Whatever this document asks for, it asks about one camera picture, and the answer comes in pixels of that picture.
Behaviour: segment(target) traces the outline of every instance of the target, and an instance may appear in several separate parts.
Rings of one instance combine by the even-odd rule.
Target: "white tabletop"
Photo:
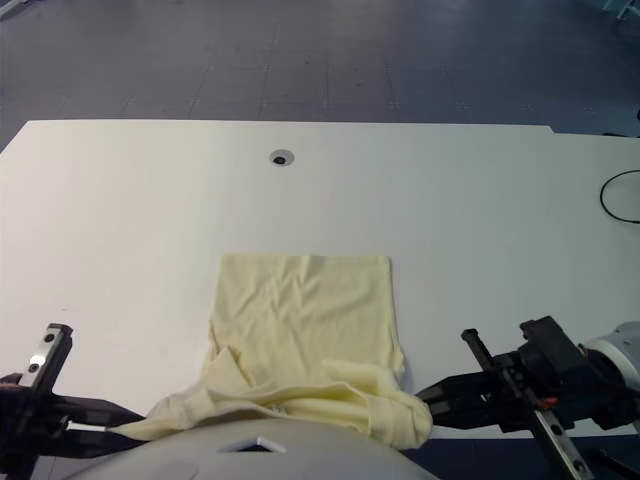
[[[629,168],[639,140],[535,126],[29,122],[0,154],[0,365],[66,323],[56,391],[144,413],[196,378],[227,252],[388,255],[411,392],[479,370],[465,328],[494,354],[544,315],[600,336],[640,311],[640,228],[598,204]]]

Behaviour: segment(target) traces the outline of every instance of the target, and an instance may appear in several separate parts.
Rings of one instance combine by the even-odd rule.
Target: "black cable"
[[[617,175],[614,175],[613,177],[611,177],[609,180],[607,180],[606,182],[604,182],[604,184],[602,185],[602,188],[600,189],[600,205],[602,205],[602,209],[607,212],[607,215],[609,215],[612,218],[615,218],[616,220],[620,221],[620,222],[625,222],[625,223],[633,223],[635,225],[640,225],[640,220],[631,220],[628,218],[622,218],[617,216],[615,213],[612,213],[611,210],[609,210],[607,208],[607,206],[604,204],[604,191],[607,188],[607,186],[616,178],[618,177],[622,177],[623,175],[628,175],[630,173],[640,173],[640,170],[627,170],[626,172],[622,172],[619,173]]]

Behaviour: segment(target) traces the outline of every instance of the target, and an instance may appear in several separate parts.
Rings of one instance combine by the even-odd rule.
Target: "gray floor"
[[[640,17],[616,24],[600,6],[31,0],[0,22],[0,148],[43,118],[515,123],[640,135]]]

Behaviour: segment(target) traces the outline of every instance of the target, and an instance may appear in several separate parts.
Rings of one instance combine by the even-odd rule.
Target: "yellow cloth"
[[[227,255],[198,381],[147,419],[112,429],[153,440],[203,423],[271,416],[348,426],[416,448],[432,426],[400,390],[385,257]]]

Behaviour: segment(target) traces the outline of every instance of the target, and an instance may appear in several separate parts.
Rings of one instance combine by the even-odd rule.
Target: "round hole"
[[[289,150],[275,150],[269,155],[269,161],[278,167],[286,167],[293,163],[295,156]]]

